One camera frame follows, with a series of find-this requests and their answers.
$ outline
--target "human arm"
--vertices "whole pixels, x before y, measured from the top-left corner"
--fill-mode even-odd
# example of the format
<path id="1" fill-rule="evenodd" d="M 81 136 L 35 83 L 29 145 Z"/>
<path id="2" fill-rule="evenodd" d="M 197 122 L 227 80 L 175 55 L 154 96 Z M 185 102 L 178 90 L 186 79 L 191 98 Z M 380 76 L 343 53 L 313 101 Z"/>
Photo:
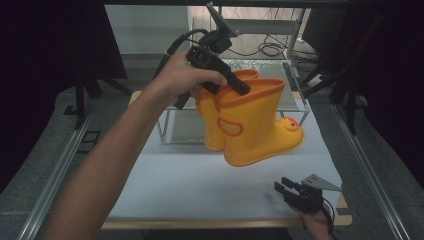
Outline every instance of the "human arm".
<path id="1" fill-rule="evenodd" d="M 218 72 L 195 69 L 185 54 L 175 53 L 74 173 L 43 239 L 95 239 L 162 112 L 178 95 L 196 94 L 205 81 L 226 84 Z"/>
<path id="2" fill-rule="evenodd" d="M 305 228 L 311 234 L 313 240 L 332 240 L 328 228 L 328 221 L 324 213 L 321 211 L 315 213 L 305 213 L 299 209 L 289 205 L 300 217 Z M 325 210 L 328 212 L 328 206 L 324 204 Z"/>

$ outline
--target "yellow rain boot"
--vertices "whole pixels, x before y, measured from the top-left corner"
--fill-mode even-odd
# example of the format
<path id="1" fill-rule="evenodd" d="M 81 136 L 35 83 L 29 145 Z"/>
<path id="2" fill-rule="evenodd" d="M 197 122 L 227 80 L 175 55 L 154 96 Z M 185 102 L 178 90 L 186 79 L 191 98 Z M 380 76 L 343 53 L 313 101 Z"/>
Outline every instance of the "yellow rain boot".
<path id="1" fill-rule="evenodd" d="M 233 73 L 241 80 L 257 78 L 259 75 L 259 72 L 254 69 L 241 69 Z M 212 151 L 219 152 L 225 150 L 226 142 L 224 134 L 216 124 L 218 110 L 215 106 L 215 101 L 215 95 L 206 89 L 202 89 L 196 98 L 196 107 L 205 123 L 205 146 Z"/>
<path id="2" fill-rule="evenodd" d="M 225 160 L 245 166 L 289 152 L 304 139 L 302 128 L 292 118 L 276 119 L 276 110 L 285 82 L 281 79 L 247 79 L 248 94 L 238 95 L 224 87 L 217 95 L 217 124 L 224 132 Z"/>

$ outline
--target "human hand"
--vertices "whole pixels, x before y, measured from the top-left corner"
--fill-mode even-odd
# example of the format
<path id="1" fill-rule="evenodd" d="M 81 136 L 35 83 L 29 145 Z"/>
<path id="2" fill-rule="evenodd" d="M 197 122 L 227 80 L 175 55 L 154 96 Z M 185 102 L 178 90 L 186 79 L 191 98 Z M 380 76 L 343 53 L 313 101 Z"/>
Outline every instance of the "human hand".
<path id="1" fill-rule="evenodd" d="M 194 68 L 187 62 L 185 53 L 178 52 L 171 56 L 152 85 L 163 91 L 169 105 L 174 105 L 178 96 L 188 91 L 192 97 L 196 97 L 203 82 L 221 86 L 227 84 L 227 80 L 219 72 Z"/>
<path id="2" fill-rule="evenodd" d="M 299 215 L 300 219 L 302 219 L 303 224 L 314 240 L 332 239 L 328 229 L 328 220 L 322 211 L 315 213 L 305 213 L 291 206 L 290 204 L 289 207 Z M 324 208 L 327 212 L 329 211 L 329 207 L 325 203 Z"/>

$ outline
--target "forearm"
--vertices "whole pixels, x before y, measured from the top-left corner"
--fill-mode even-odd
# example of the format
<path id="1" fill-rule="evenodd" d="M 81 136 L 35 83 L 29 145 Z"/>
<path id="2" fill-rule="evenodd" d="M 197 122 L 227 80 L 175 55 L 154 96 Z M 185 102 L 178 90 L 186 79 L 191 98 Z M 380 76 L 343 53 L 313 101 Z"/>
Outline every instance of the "forearm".
<path id="1" fill-rule="evenodd" d="M 154 88 L 149 90 L 127 109 L 74 174 L 56 203 L 44 235 L 46 239 L 97 236 L 157 119 L 168 105 L 167 99 Z"/>

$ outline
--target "white wall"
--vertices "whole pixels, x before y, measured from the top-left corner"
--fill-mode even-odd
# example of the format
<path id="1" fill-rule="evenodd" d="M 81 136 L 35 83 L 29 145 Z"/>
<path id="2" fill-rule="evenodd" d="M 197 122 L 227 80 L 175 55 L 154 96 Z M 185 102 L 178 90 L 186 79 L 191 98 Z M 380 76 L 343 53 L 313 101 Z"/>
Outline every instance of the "white wall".
<path id="1" fill-rule="evenodd" d="M 121 54 L 164 53 L 181 34 L 191 28 L 186 6 L 106 5 Z M 181 50 L 188 50 L 184 43 Z"/>

